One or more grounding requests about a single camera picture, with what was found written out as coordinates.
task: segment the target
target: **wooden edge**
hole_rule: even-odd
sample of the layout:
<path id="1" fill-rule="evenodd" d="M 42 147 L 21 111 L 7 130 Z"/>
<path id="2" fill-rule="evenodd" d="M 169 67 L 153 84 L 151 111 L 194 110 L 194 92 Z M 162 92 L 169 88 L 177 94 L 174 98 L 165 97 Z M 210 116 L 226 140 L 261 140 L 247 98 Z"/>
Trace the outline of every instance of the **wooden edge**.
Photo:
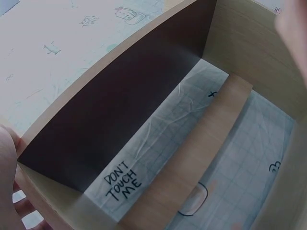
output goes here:
<path id="1" fill-rule="evenodd" d="M 274 184 L 251 229 L 307 229 L 307 117 L 296 122 Z"/>
<path id="2" fill-rule="evenodd" d="M 22 164 L 16 182 L 54 230 L 124 230 L 86 195 Z"/>
<path id="3" fill-rule="evenodd" d="M 176 7 L 160 15 L 152 22 L 145 25 L 142 29 L 131 35 L 110 53 L 101 58 L 92 67 L 90 67 L 81 77 L 79 77 L 65 92 L 63 92 L 47 110 L 30 126 L 30 128 L 22 136 L 22 141 L 17 149 L 18 155 L 21 155 L 30 142 L 43 129 L 43 127 L 54 117 L 54 115 L 90 80 L 92 80 L 101 70 L 124 53 L 128 48 L 138 42 L 141 38 L 147 35 L 150 31 L 158 27 L 160 24 L 171 18 L 173 15 L 180 12 L 196 0 L 185 0 Z"/>
<path id="4" fill-rule="evenodd" d="M 120 221 L 134 230 L 162 230 L 183 205 L 228 136 L 252 85 L 231 74 L 203 118 Z"/>
<path id="5" fill-rule="evenodd" d="M 218 0 L 203 59 L 250 82 L 293 119 L 307 111 L 300 71 L 274 26 L 276 15 L 254 0 Z"/>
<path id="6" fill-rule="evenodd" d="M 55 230 L 72 230 L 73 228 L 67 224 L 63 218 L 48 204 L 46 199 L 36 189 L 26 173 L 17 165 L 16 183 L 31 201 L 35 209 L 44 217 L 47 223 Z"/>
<path id="7" fill-rule="evenodd" d="M 165 0 L 164 1 L 164 12 L 180 4 L 183 0 Z"/>

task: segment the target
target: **wooden panel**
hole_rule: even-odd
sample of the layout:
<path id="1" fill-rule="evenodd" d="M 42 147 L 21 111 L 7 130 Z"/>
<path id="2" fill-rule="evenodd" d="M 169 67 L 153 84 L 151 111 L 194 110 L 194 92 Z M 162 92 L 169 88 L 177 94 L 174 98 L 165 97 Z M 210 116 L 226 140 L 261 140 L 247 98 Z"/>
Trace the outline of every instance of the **wooden panel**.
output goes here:
<path id="1" fill-rule="evenodd" d="M 228 77 L 183 145 L 121 220 L 123 226 L 164 229 L 222 146 L 251 89 L 240 77 Z"/>
<path id="2" fill-rule="evenodd" d="M 202 56 L 215 0 L 185 0 L 99 60 L 26 131 L 19 161 L 84 191 Z"/>
<path id="3" fill-rule="evenodd" d="M 123 230 L 85 195 L 22 164 L 16 182 L 54 230 Z"/>
<path id="4" fill-rule="evenodd" d="M 274 18 L 250 0 L 218 0 L 203 58 L 242 76 L 291 117 L 302 118 L 307 91 Z"/>
<path id="5" fill-rule="evenodd" d="M 165 0 L 164 1 L 164 12 L 170 10 L 174 6 L 177 6 L 181 2 L 183 2 L 183 0 Z"/>
<path id="6" fill-rule="evenodd" d="M 307 117 L 296 123 L 273 187 L 252 229 L 307 229 Z"/>

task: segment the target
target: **dark brown panel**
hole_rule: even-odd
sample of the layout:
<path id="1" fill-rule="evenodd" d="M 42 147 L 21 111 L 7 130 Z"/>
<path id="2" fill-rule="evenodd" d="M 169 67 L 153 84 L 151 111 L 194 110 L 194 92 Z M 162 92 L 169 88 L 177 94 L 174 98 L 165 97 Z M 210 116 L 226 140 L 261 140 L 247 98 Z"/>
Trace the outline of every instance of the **dark brown panel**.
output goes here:
<path id="1" fill-rule="evenodd" d="M 197 0 L 127 49 L 52 118 L 19 161 L 84 191 L 199 61 L 215 4 Z"/>

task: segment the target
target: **hand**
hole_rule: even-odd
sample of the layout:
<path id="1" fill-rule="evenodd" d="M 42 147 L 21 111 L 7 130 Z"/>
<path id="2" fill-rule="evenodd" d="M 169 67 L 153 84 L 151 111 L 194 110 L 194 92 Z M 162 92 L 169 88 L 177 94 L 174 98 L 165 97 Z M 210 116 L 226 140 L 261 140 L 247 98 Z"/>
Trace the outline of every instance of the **hand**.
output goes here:
<path id="1" fill-rule="evenodd" d="M 20 188 L 14 182 L 19 137 L 7 127 L 0 125 L 0 229 L 24 230 L 21 218 L 35 211 L 27 198 L 12 203 L 12 194 Z M 42 221 L 31 230 L 52 230 L 46 221 Z"/>
<path id="2" fill-rule="evenodd" d="M 307 1 L 285 0 L 284 10 L 277 16 L 275 26 L 307 85 Z"/>

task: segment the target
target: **cactus drawing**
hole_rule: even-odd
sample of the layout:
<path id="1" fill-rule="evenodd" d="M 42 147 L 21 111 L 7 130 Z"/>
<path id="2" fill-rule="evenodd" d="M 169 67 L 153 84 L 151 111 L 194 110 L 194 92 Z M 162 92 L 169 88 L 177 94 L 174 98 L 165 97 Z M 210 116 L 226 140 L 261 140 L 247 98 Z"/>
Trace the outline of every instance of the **cactus drawing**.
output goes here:
<path id="1" fill-rule="evenodd" d="M 130 25 L 135 25 L 146 17 L 143 13 L 137 13 L 134 10 L 122 6 L 116 8 L 116 10 L 115 15 L 119 18 L 125 19 L 125 22 Z"/>

